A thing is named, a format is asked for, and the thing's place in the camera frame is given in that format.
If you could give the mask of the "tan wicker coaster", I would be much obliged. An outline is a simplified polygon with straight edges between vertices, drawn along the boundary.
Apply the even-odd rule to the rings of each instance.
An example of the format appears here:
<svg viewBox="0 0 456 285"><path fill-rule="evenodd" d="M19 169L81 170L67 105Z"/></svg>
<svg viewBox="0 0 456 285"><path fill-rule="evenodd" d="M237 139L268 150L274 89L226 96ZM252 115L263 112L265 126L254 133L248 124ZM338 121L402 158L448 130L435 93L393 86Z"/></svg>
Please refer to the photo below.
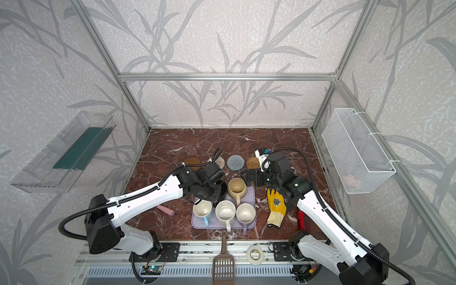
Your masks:
<svg viewBox="0 0 456 285"><path fill-rule="evenodd" d="M260 169L261 164L260 164L259 158L251 157L250 159L247 160L246 166L247 166L247 169L249 169L249 170Z"/></svg>

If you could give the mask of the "beige mug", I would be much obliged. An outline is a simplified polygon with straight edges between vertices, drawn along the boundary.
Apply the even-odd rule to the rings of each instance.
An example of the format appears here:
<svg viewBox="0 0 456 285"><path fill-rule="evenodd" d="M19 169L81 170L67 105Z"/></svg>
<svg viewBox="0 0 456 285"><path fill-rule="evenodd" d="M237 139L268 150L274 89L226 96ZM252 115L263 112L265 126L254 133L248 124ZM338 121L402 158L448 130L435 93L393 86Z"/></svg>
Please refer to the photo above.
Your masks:
<svg viewBox="0 0 456 285"><path fill-rule="evenodd" d="M247 194L247 186L242 178L233 178L228 183L228 194L235 200L236 206L241 205L241 199Z"/></svg>

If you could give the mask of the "black mug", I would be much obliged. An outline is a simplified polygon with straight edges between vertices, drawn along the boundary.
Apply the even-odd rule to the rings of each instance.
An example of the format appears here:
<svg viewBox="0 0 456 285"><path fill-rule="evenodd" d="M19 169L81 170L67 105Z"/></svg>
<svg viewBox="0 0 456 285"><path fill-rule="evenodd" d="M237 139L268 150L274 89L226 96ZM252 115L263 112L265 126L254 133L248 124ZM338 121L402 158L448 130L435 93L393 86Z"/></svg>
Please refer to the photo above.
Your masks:
<svg viewBox="0 0 456 285"><path fill-rule="evenodd" d="M221 190L218 200L214 203L214 205L218 205L221 201L224 201L226 199L228 191L228 186L227 183L225 183L225 181L219 180L216 182L216 185L219 185L221 187Z"/></svg>

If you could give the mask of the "amber brown coaster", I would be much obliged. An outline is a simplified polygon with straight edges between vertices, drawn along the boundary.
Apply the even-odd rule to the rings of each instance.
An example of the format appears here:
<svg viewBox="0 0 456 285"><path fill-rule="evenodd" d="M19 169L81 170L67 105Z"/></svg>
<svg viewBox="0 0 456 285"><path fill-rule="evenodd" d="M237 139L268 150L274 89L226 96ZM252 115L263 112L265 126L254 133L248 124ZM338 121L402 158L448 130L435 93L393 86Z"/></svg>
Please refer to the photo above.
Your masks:
<svg viewBox="0 0 456 285"><path fill-rule="evenodd" d="M184 163L188 165L192 165L194 171L197 171L200 168L201 160L197 157L189 157L187 158Z"/></svg>

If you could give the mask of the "grey round coaster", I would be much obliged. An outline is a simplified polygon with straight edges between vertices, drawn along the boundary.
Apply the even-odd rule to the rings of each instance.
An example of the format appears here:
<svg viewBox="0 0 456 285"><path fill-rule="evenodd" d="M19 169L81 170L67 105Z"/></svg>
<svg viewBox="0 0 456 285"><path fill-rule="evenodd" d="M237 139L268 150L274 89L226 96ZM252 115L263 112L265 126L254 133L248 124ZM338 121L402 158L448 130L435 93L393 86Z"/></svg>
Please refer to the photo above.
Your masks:
<svg viewBox="0 0 456 285"><path fill-rule="evenodd" d="M240 171L245 166L245 161L240 155L232 155L226 161L227 167L232 171Z"/></svg>

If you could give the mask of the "white mug blue handle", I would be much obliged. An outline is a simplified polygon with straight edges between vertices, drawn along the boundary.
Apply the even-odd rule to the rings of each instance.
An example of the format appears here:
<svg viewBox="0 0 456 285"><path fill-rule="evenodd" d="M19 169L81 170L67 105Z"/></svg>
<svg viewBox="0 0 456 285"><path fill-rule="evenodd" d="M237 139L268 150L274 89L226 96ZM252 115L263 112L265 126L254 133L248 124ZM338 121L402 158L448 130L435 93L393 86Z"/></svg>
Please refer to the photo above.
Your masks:
<svg viewBox="0 0 456 285"><path fill-rule="evenodd" d="M208 228L213 216L213 203L201 200L195 204L192 209L192 226L196 229Z"/></svg>

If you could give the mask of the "white woven coaster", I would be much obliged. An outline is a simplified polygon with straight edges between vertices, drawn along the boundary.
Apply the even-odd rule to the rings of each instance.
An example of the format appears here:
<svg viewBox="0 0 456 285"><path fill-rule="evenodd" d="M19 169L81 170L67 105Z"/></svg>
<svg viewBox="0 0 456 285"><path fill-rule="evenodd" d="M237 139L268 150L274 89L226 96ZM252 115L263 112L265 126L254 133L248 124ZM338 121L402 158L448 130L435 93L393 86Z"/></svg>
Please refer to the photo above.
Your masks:
<svg viewBox="0 0 456 285"><path fill-rule="evenodd" d="M222 156L219 156L217 159L213 159L214 162L216 162L217 166L220 169L223 169L226 165L225 160L222 158Z"/></svg>

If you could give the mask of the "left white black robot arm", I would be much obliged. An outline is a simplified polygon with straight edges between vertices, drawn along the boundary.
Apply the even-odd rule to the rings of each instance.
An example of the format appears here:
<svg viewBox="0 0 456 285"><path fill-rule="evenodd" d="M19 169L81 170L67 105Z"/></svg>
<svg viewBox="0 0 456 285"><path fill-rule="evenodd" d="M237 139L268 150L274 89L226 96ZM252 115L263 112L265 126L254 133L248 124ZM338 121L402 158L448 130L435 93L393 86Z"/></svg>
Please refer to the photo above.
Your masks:
<svg viewBox="0 0 456 285"><path fill-rule="evenodd" d="M60 234L86 241L91 254L111 249L145 255L160 250L158 238L150 231L127 225L127 221L158 205L194 196L215 202L222 194L224 172L214 161L199 166L180 165L159 182L117 197L92 198L88 209L62 220Z"/></svg>

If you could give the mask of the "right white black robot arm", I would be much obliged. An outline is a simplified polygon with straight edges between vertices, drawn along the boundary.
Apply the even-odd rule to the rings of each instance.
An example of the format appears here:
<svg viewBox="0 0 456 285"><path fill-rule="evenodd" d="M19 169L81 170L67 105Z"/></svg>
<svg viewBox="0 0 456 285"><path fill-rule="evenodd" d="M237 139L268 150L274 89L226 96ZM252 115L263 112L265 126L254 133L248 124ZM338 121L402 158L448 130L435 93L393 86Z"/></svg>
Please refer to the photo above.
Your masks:
<svg viewBox="0 0 456 285"><path fill-rule="evenodd" d="M255 157L260 166L247 172L247 182L277 191L289 204L303 211L331 241L317 241L311 235L292 238L293 255L310 258L338 275L344 285L381 285L393 270L414 285L414 278L389 261L388 250L373 245L351 228L323 199L314 178L297 175L283 153L260 148Z"/></svg>

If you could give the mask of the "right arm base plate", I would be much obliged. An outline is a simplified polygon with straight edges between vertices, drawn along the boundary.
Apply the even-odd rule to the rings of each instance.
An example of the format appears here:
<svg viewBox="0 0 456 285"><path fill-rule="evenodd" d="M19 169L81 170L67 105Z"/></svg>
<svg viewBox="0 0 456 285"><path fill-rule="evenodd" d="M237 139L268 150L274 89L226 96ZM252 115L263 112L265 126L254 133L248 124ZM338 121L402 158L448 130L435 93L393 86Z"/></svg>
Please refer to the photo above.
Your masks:
<svg viewBox="0 0 456 285"><path fill-rule="evenodd" d="M270 251L274 255L276 262L293 262L295 259L291 255L289 242L272 242L270 243Z"/></svg>

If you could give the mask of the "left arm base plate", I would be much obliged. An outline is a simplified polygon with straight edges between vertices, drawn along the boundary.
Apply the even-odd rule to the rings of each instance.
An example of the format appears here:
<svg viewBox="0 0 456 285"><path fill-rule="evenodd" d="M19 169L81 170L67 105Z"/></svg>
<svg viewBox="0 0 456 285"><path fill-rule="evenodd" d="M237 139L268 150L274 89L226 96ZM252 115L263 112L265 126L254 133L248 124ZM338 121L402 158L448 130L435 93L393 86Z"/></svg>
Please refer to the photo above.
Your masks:
<svg viewBox="0 0 456 285"><path fill-rule="evenodd" d="M176 262L179 255L179 242L165 242L156 244L144 255L131 253L129 261L134 262Z"/></svg>

